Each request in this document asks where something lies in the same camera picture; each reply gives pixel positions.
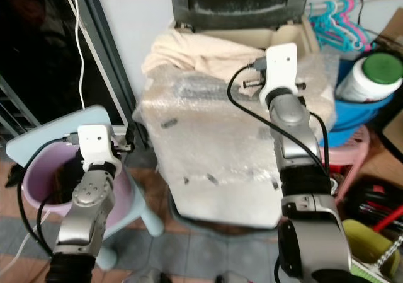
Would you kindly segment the bubble-wrapped white washing machine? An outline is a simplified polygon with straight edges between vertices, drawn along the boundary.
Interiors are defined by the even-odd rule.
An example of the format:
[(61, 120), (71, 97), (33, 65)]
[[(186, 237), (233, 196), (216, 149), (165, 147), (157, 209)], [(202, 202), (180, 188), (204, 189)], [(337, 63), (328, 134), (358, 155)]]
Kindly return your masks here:
[[(328, 129), (333, 127), (339, 58), (320, 51), (310, 23), (287, 23), (277, 29), (167, 30), (172, 29), (260, 50), (296, 44), (296, 81), (305, 85), (300, 96)], [(233, 98), (268, 118), (258, 90), (242, 87), (246, 81), (258, 81), (259, 73), (242, 67), (234, 74), (238, 78), (231, 91)], [(228, 100), (227, 85), (233, 75), (219, 79), (173, 65), (161, 65), (144, 75), (143, 98), (133, 118), (149, 133), (159, 172), (169, 185), (178, 213), (187, 219), (256, 229), (276, 226), (282, 193), (273, 137), (267, 125)]]

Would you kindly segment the teal and pink clothes hangers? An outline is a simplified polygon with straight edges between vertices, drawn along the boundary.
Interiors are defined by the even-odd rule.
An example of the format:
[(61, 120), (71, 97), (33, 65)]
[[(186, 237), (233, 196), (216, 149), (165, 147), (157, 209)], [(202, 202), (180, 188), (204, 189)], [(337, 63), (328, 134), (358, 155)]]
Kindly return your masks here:
[(365, 0), (325, 1), (324, 13), (311, 10), (309, 22), (319, 45), (334, 47), (339, 52), (370, 52), (375, 48), (367, 29), (352, 23), (349, 13), (355, 6), (365, 5)]

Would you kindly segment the purple plastic bucket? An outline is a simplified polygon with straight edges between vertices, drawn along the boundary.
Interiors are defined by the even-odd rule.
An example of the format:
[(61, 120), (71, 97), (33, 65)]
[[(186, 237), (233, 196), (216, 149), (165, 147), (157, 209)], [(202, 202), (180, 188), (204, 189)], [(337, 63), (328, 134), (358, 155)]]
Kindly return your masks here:
[(61, 197), (59, 191), (59, 168), (76, 153), (78, 146), (65, 142), (51, 144), (38, 153), (28, 167), (23, 179), (23, 196), (32, 208), (39, 208), (43, 200), (55, 193), (43, 208), (44, 213), (66, 215), (71, 207), (71, 194)]

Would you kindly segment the black shoe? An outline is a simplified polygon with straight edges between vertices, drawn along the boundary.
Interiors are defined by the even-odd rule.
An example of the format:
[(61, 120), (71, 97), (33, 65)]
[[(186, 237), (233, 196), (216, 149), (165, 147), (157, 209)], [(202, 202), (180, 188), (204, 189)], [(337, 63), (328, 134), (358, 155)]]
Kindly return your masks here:
[(5, 188), (14, 188), (17, 185), (19, 185), (24, 177), (24, 167), (21, 165), (13, 165), (11, 166), (11, 168), (9, 169), (9, 173), (8, 173), (8, 181), (6, 182), (6, 184), (4, 185)]

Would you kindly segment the beige cloth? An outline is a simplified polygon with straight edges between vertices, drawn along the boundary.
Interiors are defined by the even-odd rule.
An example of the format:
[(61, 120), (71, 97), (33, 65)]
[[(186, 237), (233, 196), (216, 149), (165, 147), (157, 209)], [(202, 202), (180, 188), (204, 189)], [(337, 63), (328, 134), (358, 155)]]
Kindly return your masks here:
[(264, 50), (254, 47), (172, 29), (155, 38), (141, 70), (147, 74), (161, 65), (173, 65), (185, 72), (201, 72), (228, 79), (238, 69), (264, 56)]

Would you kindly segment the pink plastic stool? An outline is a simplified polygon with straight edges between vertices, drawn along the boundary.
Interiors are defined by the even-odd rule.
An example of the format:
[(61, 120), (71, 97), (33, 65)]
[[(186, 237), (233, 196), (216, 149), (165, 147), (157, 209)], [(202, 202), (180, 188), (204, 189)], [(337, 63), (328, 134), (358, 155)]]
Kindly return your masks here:
[(357, 179), (360, 168), (368, 156), (370, 149), (370, 133), (365, 125), (361, 125), (348, 142), (340, 147), (330, 149), (330, 166), (339, 166), (340, 168), (350, 166), (344, 176), (344, 180), (339, 184), (335, 195), (336, 202), (342, 202), (348, 193), (349, 188)]

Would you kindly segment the blue plastic basin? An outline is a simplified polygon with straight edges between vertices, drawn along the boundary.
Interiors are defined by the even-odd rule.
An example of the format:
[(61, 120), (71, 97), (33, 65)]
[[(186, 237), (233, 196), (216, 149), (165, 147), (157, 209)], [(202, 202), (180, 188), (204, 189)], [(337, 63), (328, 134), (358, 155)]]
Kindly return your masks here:
[(345, 145), (362, 125), (367, 124), (377, 116), (382, 107), (394, 99), (394, 94), (388, 98), (371, 103), (354, 103), (351, 101), (335, 101), (336, 121), (328, 131), (328, 147), (334, 148)]

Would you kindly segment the red and black tools pile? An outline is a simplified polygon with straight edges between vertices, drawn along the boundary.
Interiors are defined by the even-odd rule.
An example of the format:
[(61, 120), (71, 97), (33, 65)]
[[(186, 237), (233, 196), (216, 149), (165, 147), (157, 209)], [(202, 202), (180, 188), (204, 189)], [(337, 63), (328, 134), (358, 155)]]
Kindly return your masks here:
[(377, 176), (361, 176), (341, 202), (346, 219), (374, 226), (403, 204), (403, 186)]

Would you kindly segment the white jar with green lid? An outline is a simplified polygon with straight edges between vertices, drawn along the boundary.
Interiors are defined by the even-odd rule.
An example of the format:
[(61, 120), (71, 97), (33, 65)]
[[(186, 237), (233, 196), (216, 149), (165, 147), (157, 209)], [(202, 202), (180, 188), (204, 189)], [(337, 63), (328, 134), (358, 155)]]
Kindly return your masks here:
[(403, 61), (385, 52), (359, 59), (338, 84), (335, 96), (343, 101), (370, 103), (388, 98), (403, 85)]

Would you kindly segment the yellow-green plastic basket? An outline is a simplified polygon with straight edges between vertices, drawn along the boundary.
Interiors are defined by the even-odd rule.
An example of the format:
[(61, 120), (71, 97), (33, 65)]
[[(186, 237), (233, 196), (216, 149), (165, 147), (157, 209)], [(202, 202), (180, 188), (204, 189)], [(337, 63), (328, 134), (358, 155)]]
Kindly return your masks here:
[(351, 252), (351, 274), (369, 283), (392, 283), (403, 235), (391, 241), (353, 219), (344, 220), (343, 228)]

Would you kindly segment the brown cardboard box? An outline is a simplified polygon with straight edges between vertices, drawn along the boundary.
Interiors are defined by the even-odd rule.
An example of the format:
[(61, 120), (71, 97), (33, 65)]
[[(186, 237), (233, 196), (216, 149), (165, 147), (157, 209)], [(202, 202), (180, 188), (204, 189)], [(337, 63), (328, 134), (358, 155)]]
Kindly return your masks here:
[(386, 105), (375, 118), (375, 132), (387, 151), (403, 164), (403, 105)]

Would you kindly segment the dark sliding door frame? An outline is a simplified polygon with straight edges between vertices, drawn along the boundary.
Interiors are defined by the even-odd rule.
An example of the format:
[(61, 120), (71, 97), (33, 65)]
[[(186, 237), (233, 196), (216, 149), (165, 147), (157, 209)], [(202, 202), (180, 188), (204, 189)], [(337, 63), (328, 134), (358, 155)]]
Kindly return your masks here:
[(142, 124), (133, 119), (138, 101), (123, 65), (123, 59), (110, 25), (106, 19), (101, 0), (68, 0), (72, 12), (79, 19), (79, 27), (87, 46), (93, 53), (99, 72), (106, 81), (110, 98), (138, 149), (149, 149), (149, 133)]

